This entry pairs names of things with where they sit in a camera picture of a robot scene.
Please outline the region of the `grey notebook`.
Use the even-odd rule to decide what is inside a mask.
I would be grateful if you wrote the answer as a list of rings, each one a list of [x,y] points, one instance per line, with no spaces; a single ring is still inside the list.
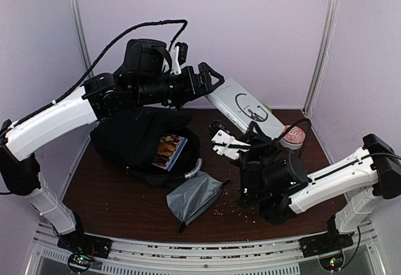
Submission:
[[[252,121],[272,139],[280,136],[285,128],[261,102],[233,79],[228,79],[205,97],[242,133],[247,131]]]

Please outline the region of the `dog picture book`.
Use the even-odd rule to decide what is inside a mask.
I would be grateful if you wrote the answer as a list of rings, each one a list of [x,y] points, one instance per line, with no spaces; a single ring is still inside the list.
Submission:
[[[187,143],[187,138],[174,134],[164,134],[152,165],[166,171],[171,171]]]

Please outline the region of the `grey pencil pouch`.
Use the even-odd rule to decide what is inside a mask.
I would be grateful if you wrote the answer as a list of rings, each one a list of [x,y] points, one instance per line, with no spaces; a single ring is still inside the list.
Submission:
[[[230,182],[231,179],[221,182],[208,173],[199,171],[169,193],[166,196],[167,206],[180,221],[178,233],[182,234],[191,222],[202,215]]]

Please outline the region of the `black student backpack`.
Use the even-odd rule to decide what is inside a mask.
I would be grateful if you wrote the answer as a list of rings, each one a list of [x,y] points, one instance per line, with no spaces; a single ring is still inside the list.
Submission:
[[[194,177],[203,163],[199,137],[188,128],[191,120],[190,114],[162,108],[124,110],[101,121],[91,131],[90,138],[101,158],[127,174],[154,187],[175,189]],[[152,165],[164,134],[187,138],[169,172]]]

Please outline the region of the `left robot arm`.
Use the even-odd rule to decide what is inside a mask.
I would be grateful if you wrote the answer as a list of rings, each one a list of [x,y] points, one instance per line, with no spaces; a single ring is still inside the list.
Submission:
[[[77,128],[91,125],[124,110],[161,104],[179,109],[187,102],[215,91],[224,77],[207,63],[179,71],[119,67],[86,80],[64,99],[25,120],[4,122],[1,131],[1,175],[8,190],[23,196],[40,216],[65,236],[76,252],[90,247],[90,238],[78,229],[74,213],[48,187],[34,153]]]

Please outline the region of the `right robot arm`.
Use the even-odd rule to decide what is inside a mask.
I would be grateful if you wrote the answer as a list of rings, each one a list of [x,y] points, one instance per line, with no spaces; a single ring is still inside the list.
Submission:
[[[240,152],[239,206],[258,206],[272,224],[282,224],[308,209],[351,190],[358,193],[330,219],[321,245],[334,251],[375,209],[378,201],[400,195],[400,156],[375,134],[343,160],[311,174],[293,151],[275,142],[250,144]]]

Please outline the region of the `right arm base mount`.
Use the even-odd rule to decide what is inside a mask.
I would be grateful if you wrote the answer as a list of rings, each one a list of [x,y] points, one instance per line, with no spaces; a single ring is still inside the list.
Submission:
[[[346,266],[344,248],[353,245],[353,233],[341,234],[335,224],[335,216],[327,222],[327,231],[299,240],[303,257],[318,256],[320,266],[329,272],[342,271]]]

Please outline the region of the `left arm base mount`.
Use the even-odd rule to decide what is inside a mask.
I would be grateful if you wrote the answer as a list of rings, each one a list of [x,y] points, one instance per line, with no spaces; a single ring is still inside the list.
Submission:
[[[73,212],[76,226],[68,234],[60,234],[55,228],[53,233],[58,238],[57,246],[71,252],[67,259],[67,266],[73,274],[82,274],[96,262],[96,258],[106,259],[109,256],[112,240],[85,234],[82,221],[76,212]]]

